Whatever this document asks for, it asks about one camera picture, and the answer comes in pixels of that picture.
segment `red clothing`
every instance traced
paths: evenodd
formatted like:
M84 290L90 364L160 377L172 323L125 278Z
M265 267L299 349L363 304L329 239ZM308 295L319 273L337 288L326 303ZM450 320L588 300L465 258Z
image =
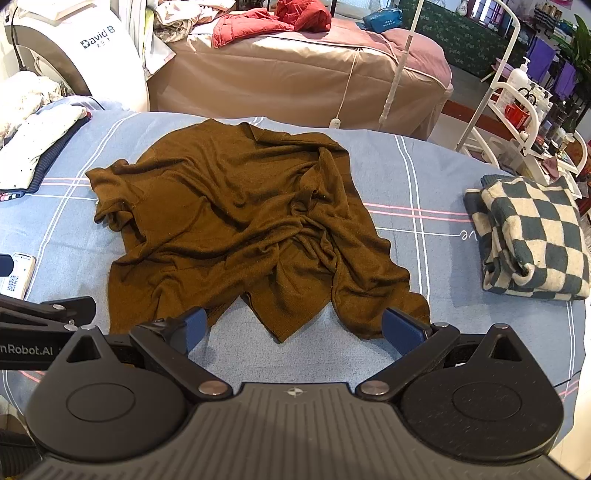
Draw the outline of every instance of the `red clothing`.
M293 25L296 32L330 30L330 12L320 0L279 0L275 15L282 22Z
M213 29L213 48L262 33L284 30L329 31L330 21L330 12L320 0L279 0L276 15L264 8L253 8L243 14L220 18Z

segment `brown knit shirt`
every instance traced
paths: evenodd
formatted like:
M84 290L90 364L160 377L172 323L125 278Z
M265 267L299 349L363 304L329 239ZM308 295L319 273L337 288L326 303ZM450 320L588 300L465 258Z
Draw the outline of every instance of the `brown knit shirt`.
M331 300L356 335L397 307L428 323L425 298L389 256L353 185L349 154L319 133L214 120L165 135L137 161L87 173L95 222L123 235L109 273L111 333L236 300L284 341Z

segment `checkered blanket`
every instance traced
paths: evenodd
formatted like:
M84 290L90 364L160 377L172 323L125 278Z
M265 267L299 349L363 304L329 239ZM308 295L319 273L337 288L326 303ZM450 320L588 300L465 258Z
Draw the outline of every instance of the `checkered blanket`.
M523 177L483 177L467 190L483 287L499 294L553 300L589 296L589 252L566 179L545 187Z

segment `white appliance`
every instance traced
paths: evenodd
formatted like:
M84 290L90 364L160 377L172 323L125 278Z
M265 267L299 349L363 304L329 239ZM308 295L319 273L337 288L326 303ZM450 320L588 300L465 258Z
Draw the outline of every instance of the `white appliance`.
M80 0L19 0L17 5L58 18L22 8L14 16L15 43L28 69L50 77L54 75L46 70L54 70L79 95L116 100L138 112L149 110L142 60L109 8ZM10 22L5 31L12 42Z

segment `hanging towel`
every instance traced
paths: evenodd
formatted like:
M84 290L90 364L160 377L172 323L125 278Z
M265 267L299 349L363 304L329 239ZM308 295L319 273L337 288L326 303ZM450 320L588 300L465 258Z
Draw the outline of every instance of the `hanging towel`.
M556 85L554 85L554 93L561 100L567 99L573 93L576 73L577 71L569 62L564 63L562 72L560 72Z
M533 81L540 83L548 73L556 52L540 37L536 37L530 48L528 58L531 60L527 67L527 75Z

